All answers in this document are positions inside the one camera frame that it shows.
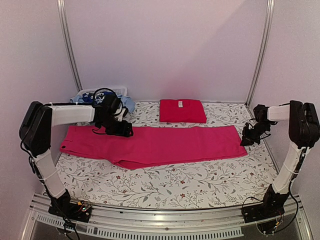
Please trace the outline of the pink garment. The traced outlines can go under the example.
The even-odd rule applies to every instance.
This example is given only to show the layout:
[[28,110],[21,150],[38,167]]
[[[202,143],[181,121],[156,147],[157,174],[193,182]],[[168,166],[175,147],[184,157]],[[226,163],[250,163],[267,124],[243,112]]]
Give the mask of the pink garment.
[[77,157],[107,160],[129,170],[247,155],[234,126],[134,127],[130,137],[96,134],[93,130],[92,126],[70,126],[60,151]]

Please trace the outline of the red t-shirt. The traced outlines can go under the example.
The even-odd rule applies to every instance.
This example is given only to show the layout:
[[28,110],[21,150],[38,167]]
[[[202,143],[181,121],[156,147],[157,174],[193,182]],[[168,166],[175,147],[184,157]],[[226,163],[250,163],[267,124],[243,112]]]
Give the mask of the red t-shirt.
[[203,104],[195,99],[161,99],[159,121],[163,123],[200,123],[207,122]]

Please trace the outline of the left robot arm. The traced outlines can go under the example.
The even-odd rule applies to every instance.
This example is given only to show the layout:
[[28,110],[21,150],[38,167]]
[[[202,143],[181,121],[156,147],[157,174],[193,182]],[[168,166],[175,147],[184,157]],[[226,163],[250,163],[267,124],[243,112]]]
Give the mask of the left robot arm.
[[57,173],[51,154],[52,127],[75,123],[94,123],[104,133],[111,136],[133,136],[132,124],[118,120],[120,100],[105,100],[96,103],[41,103],[33,101],[19,128],[20,147],[29,155],[31,166],[47,195],[57,200],[55,209],[63,216],[74,213],[74,205],[69,202],[70,194]]

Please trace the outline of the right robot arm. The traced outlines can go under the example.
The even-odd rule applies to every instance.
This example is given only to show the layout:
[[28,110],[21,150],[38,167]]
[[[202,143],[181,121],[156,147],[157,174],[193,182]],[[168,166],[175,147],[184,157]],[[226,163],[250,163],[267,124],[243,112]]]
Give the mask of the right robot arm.
[[242,129],[241,146],[260,144],[263,134],[271,135],[271,126],[288,122],[289,148],[278,176],[270,185],[271,194],[288,196],[291,184],[316,142],[320,139],[320,122],[315,105],[291,100],[278,106],[258,104],[253,109],[255,125],[247,122]]

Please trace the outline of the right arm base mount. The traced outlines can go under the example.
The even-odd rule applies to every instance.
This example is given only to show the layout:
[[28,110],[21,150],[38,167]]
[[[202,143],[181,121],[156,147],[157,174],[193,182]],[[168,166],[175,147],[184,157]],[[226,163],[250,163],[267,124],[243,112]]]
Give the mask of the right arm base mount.
[[284,204],[288,197],[289,192],[276,193],[270,185],[264,194],[262,203],[241,208],[244,222],[251,223],[283,215],[285,213]]

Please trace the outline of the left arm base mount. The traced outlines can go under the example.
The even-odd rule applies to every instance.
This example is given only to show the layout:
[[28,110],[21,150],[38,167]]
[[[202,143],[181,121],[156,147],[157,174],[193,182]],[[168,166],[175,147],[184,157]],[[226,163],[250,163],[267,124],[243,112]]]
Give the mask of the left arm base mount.
[[68,190],[60,197],[53,197],[49,192],[50,207],[48,212],[52,215],[65,218],[66,220],[74,220],[78,222],[88,223],[92,213],[92,206],[80,200],[71,202],[71,196]]

